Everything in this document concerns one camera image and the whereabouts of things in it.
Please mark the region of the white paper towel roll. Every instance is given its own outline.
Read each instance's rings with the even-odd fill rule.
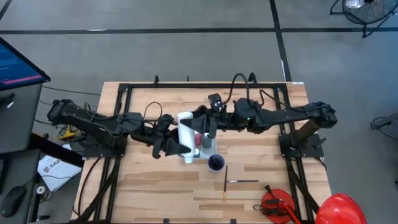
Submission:
[[[178,120],[178,139],[181,145],[187,146],[191,149],[191,152],[182,153],[181,156],[184,157],[184,162],[189,164],[193,162],[193,157],[195,155],[195,135],[193,129],[180,123],[181,119],[193,118],[191,112],[182,112],[177,115]]]

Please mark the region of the black mouse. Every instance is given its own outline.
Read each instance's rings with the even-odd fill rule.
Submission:
[[[17,186],[11,189],[1,202],[1,215],[6,218],[15,215],[18,212],[22,199],[24,199],[25,193],[25,186]]]

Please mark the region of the cup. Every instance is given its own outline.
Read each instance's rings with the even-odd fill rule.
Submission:
[[[212,171],[217,172],[224,168],[225,160],[222,156],[214,154],[209,157],[207,164]]]

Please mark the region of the fan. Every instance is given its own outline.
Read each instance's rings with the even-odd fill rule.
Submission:
[[[344,14],[347,19],[355,24],[363,25],[363,38],[371,35],[383,23],[385,23],[395,12],[398,0],[341,0],[343,11],[333,12],[334,6],[330,8],[330,14]],[[367,33],[367,25],[382,22],[370,33]]]

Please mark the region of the blue screen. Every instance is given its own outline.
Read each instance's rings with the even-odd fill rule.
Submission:
[[[44,79],[34,68],[0,44],[0,90]]]

